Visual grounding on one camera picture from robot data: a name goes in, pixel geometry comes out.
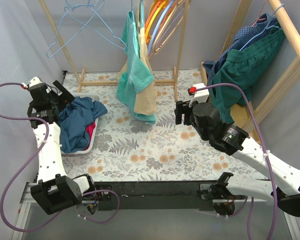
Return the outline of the magenta t shirt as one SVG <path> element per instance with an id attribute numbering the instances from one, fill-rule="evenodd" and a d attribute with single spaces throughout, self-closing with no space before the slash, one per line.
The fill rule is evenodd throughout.
<path id="1" fill-rule="evenodd" d="M 92 122 L 91 124 L 87 125 L 85 128 L 85 131 L 88 133 L 88 136 L 89 136 L 89 143 L 92 140 L 92 136 L 93 136 L 93 132 L 94 132 L 95 128 L 96 128 L 95 122 Z"/>

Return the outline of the teal green shirt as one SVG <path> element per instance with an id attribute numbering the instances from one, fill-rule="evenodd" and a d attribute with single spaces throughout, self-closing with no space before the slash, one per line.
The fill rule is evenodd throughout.
<path id="1" fill-rule="evenodd" d="M 153 113 L 138 113 L 135 104 L 141 103 L 141 109 L 150 106 L 150 99 L 137 100 L 137 94 L 144 91 L 154 81 L 154 76 L 145 63 L 140 59 L 140 48 L 135 16 L 132 11 L 127 14 L 125 28 L 121 38 L 126 44 L 127 61 L 118 74 L 116 95 L 118 100 L 125 104 L 132 115 L 139 121 L 154 124 L 156 118 Z"/>

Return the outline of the light blue wire hanger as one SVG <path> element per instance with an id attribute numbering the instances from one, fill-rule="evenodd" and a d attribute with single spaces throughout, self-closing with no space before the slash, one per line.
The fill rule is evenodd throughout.
<path id="1" fill-rule="evenodd" d="M 94 21 L 102 21 L 100 10 L 105 4 L 104 0 L 85 0 L 83 2 L 74 2 L 66 0 L 63 7 L 63 14 L 58 23 L 55 24 L 55 34 L 51 43 L 49 43 L 46 56 L 48 58 L 55 57 L 58 53 L 66 49 L 66 47 L 74 41 L 85 30 L 92 30 L 96 34 L 100 32 L 93 26 Z M 74 24 L 72 33 L 60 40 L 62 33 L 66 28 Z"/>
<path id="2" fill-rule="evenodd" d="M 89 29 L 101 36 L 108 43 L 122 50 L 126 50 L 127 46 L 124 41 L 115 35 L 114 31 L 110 28 L 105 19 L 99 14 L 99 11 L 105 4 L 104 0 L 85 0 L 84 2 L 78 3 L 71 2 L 71 0 L 66 0 L 65 3 L 65 15 L 79 23 L 80 29 L 64 45 L 70 43 L 83 30 Z M 78 17 L 74 16 L 74 12 L 77 12 L 78 10 L 88 11 L 88 19 L 86 21 L 79 20 Z"/>

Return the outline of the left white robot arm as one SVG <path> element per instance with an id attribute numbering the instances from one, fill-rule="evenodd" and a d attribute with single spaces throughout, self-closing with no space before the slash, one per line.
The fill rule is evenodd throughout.
<path id="1" fill-rule="evenodd" d="M 27 85 L 32 97 L 27 115 L 31 118 L 30 124 L 39 149 L 37 184 L 30 188 L 30 193 L 48 215 L 81 204 L 83 198 L 91 200 L 97 193 L 92 177 L 87 173 L 71 179 L 65 172 L 59 113 L 75 97 L 57 80 L 53 85 L 59 93 L 37 76 Z"/>

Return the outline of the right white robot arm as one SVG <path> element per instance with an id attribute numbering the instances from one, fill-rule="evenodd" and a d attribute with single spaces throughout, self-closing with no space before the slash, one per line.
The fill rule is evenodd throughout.
<path id="1" fill-rule="evenodd" d="M 206 199 L 246 196 L 265 201 L 275 200 L 279 209 L 300 217 L 300 170 L 272 153 L 264 154 L 259 145 L 240 127 L 223 123 L 219 111 L 208 102 L 191 104 L 177 101 L 175 123 L 192 126 L 202 140 L 214 149 L 240 160 L 267 179 L 245 179 L 224 172 L 218 180 L 202 190 Z"/>

